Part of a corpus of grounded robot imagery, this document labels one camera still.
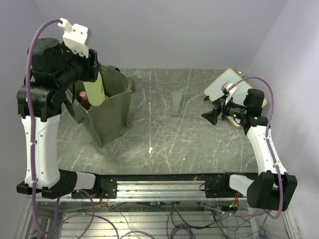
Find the green bottle pink pump cap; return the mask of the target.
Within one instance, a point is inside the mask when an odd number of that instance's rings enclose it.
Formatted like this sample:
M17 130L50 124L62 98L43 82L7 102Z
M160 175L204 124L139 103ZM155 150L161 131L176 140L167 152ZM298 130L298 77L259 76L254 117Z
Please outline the green bottle pink pump cap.
M92 106L97 107L104 102L105 91L101 73L98 73L95 82L84 82L83 85L87 93L88 101Z

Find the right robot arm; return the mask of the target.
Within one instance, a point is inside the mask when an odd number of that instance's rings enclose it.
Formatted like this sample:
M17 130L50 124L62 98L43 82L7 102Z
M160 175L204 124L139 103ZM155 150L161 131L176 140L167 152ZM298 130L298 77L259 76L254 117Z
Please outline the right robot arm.
M268 118L261 115L264 92L257 89L247 91L244 103L234 103L225 94L212 102L213 109L201 116L216 125L218 118L238 119L248 137L255 154L258 176L249 179L240 173L226 173L220 184L220 193L231 197L236 192L247 198L250 207L271 211L285 211L297 187L297 178L287 173L275 151Z

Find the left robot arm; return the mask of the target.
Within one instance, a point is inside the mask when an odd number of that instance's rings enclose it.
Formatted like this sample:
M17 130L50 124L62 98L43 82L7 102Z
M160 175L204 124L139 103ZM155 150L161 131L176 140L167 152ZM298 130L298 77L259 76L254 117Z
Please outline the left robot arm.
M62 170L57 165L57 130L62 107L70 107L66 91L77 81L97 80L100 64L97 52L86 42L38 39L28 50L30 74L17 93L18 113L25 131L27 171L16 190L20 194L40 193L56 199L77 190L91 198L101 194L95 173Z

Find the orange soap bottle pink cap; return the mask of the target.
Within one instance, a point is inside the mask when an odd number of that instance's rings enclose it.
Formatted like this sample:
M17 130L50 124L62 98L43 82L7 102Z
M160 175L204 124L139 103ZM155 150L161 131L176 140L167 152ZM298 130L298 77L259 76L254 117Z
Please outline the orange soap bottle pink cap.
M80 97L80 104L81 106L86 109L86 110L89 110L90 109L90 103L88 101L88 96L87 96L87 93L85 91L81 91L79 93L79 97Z

